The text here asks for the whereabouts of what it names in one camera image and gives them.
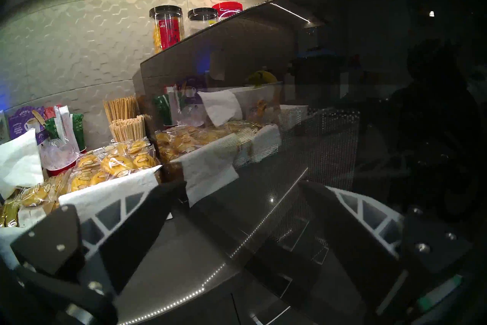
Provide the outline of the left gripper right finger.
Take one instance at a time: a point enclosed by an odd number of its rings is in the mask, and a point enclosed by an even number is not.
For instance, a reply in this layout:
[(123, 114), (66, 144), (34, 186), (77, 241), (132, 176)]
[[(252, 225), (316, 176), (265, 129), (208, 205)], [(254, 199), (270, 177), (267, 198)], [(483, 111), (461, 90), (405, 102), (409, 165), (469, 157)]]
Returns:
[(374, 319), (419, 321), (461, 285), (472, 243), (421, 207), (402, 215), (364, 195), (298, 186)]

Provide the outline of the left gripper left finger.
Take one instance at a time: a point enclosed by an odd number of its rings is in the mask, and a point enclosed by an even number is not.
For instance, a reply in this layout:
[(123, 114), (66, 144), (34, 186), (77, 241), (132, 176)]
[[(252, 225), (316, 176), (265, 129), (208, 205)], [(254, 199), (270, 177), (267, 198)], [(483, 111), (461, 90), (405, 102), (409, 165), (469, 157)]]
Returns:
[(15, 269), (26, 285), (48, 292), (122, 292), (155, 243), (186, 181), (166, 182), (91, 210), (60, 206), (11, 243)]

